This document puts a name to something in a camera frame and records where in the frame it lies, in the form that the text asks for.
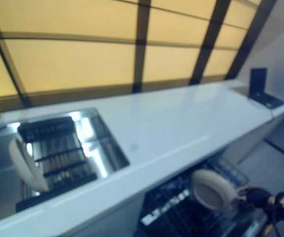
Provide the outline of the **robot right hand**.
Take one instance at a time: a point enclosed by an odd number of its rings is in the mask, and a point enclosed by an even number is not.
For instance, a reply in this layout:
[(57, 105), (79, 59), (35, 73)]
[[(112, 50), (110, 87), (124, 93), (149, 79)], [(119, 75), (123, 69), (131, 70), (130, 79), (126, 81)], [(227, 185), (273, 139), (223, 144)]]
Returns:
[(273, 209), (273, 204), (270, 203), (273, 195), (268, 190), (260, 187), (245, 186), (237, 191), (238, 195), (234, 200), (235, 203), (247, 204), (263, 210)]

